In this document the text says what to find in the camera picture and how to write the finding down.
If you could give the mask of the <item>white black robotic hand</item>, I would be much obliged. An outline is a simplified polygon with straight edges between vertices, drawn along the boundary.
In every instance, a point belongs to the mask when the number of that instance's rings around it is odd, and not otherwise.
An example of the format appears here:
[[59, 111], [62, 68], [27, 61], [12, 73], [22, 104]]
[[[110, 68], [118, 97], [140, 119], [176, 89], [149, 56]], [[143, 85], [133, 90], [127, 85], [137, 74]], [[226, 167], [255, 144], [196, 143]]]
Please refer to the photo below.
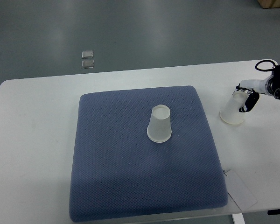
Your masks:
[[250, 112], [259, 100], [259, 94], [268, 94], [268, 78], [264, 80], [242, 80], [238, 86], [235, 87], [236, 91], [248, 93], [248, 98], [244, 105], [239, 108], [239, 112]]

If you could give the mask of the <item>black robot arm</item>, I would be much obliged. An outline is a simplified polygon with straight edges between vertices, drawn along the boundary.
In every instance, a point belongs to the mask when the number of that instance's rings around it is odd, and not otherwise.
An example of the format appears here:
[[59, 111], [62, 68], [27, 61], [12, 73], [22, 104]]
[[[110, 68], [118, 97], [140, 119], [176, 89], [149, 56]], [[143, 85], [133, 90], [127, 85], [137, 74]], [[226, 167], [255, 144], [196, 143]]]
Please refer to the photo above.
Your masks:
[[[261, 69], [261, 63], [272, 63], [272, 68]], [[247, 100], [239, 108], [239, 112], [249, 112], [256, 105], [259, 96], [268, 95], [280, 100], [280, 65], [276, 65], [272, 60], [262, 60], [255, 65], [255, 69], [261, 72], [271, 72], [271, 75], [264, 80], [243, 80], [236, 86], [236, 91], [243, 91], [248, 94]]]

